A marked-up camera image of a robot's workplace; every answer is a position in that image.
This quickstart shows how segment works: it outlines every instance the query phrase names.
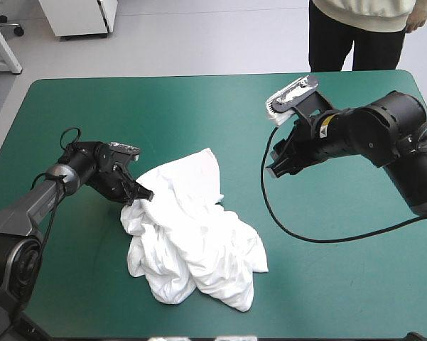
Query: crumpled white towel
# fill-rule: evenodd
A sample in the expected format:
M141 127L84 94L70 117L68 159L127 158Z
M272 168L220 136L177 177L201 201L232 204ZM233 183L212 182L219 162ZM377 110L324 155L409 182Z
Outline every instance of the crumpled white towel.
M267 272L257 232L217 205L220 170L209 148L166 163L136 180L154 192L121 211L133 235L132 276L145 275L155 298L178 304L196 287L240 311L251 307L252 273Z

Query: gray floor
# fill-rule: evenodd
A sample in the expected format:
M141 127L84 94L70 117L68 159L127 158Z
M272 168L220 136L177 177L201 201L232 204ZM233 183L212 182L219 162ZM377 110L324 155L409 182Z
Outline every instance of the gray floor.
M23 66L0 74L0 146L32 82L57 77L130 77L307 72L307 0L119 0L106 39L60 41L36 0L5 0L23 37L6 34ZM350 58L344 70L350 70ZM427 102L427 24L408 35L399 68Z

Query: green table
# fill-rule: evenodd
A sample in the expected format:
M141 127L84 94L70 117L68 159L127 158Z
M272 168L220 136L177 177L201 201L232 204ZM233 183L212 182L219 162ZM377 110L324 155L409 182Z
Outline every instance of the green table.
M27 190L61 154L60 132L142 148L143 172L210 147L221 169L226 210L252 225L268 254L254 275L252 309L240 313L196 291L177 306L157 302L126 268L131 237L121 205L82 188L59 207L27 313L56 337L257 335L259 337L427 336L427 222L346 244L286 236L271 220L259 166L273 126L264 102L300 74L40 80L0 151L0 208ZM410 74L318 74L337 108L391 90L421 95ZM274 139L286 137L287 123ZM279 180L266 177L277 215L309 237L346 237L413 217L382 169L360 156L330 160Z

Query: black cable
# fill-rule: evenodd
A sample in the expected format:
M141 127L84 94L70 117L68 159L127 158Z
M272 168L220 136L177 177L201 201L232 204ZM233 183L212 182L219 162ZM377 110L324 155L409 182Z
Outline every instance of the black cable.
M71 141L72 144L75 144L76 142L78 142L80 139L80 136L82 135L82 131L80 130L80 128L77 128L76 126L71 126L70 128L67 128L63 131L62 135L60 136L60 147L62 147L63 151L65 151L67 153L68 153L68 151L67 151L66 147L64 147L62 145L62 140L63 140L63 137L66 135L66 133L69 131L72 131L72 130L77 130L76 137L74 138L74 140Z
M368 233L364 233L364 234L358 234L357 236L346 237L346 238L337 238L337 239L314 239L314 238L307 238L307 237L304 237L304 236L301 236L299 234L296 234L296 233L292 232L287 227L285 227L278 220L278 218L276 217L276 215L273 213L273 210L271 209L271 206L270 206L270 203L269 203L269 199L267 198L265 184L264 184L265 161L266 161L267 155L269 153L269 149L270 149L270 145L271 145L271 140L273 139L273 137L274 137L274 135L275 135L275 133L276 133L277 130L278 130L278 127L276 127L271 132L269 140L268 140L267 145L265 147L264 157L262 158L262 163L261 163L261 190L262 190L262 195L264 196L265 206L267 206L267 210L269 211L271 217L273 218L273 220L275 221L275 223L285 233L287 233L291 237L303 240L305 242L316 243L316 244L344 243L344 242L351 242L353 240L358 240L358 239L364 239L364 238L368 238L368 237L377 236L378 234L383 234L383 233L387 233L387 232L390 232L390 231L394 231L395 229L399 229L401 227L405 227L405 226L407 226L409 224L413 224L414 222L420 222L421 220L427 219L427 215L421 215L420 217L415 217L415 218L406 220L404 222L400 222L399 224L396 224L396 225L393 225L393 226L390 226L390 227L386 227L384 229L378 229L376 231L372 231L372 232L368 232Z

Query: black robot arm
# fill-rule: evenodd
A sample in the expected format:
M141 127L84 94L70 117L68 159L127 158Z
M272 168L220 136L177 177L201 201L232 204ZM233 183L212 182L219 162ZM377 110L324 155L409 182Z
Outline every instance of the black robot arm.
M49 230L43 236L38 225L59 202L84 184L115 202L131 204L153 197L128 171L129 161L139 157L139 148L79 142L80 130L74 129L76 139L62 147L63 155L43 174L45 180L0 211L0 337L8 335L9 340L18 339L11 326L30 298L48 237Z
M414 213L427 215L423 105L415 97L393 91L366 106L338 110L316 87L313 76L307 76L267 101L273 117L288 112L298 117L288 138L274 146L274 162L267 167L270 174L294 175L329 158L360 154L376 167L384 167ZM291 95L294 89L298 93Z

